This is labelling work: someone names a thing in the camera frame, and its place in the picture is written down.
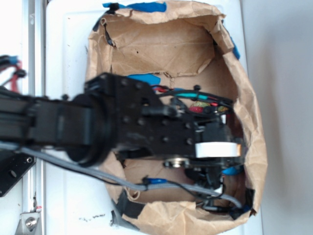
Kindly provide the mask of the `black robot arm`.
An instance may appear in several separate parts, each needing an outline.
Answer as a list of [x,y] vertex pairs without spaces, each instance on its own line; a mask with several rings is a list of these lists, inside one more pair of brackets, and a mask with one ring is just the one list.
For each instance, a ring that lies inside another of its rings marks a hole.
[[159,160],[217,189],[226,169],[244,164],[244,140],[226,123],[233,112],[231,99],[199,86],[170,89],[103,73],[71,101],[1,90],[0,147],[119,186],[127,183],[92,166],[111,152],[120,161]]

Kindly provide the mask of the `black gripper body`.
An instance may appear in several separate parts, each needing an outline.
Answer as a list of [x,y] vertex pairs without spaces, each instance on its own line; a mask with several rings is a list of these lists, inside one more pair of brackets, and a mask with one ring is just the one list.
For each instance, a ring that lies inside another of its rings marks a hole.
[[212,190],[222,188],[222,171],[243,165],[245,158],[243,139],[233,136],[227,125],[227,117],[232,115],[231,109],[223,113],[190,113],[197,118],[204,118],[196,122],[196,156],[193,159],[171,158],[164,165],[168,168],[182,167],[185,175],[202,187]]

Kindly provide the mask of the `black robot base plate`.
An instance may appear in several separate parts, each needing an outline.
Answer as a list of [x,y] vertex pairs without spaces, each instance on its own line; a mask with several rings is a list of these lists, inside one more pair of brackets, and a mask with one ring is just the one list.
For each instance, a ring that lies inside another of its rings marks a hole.
[[9,150],[0,151],[0,196],[4,197],[35,164],[35,158]]

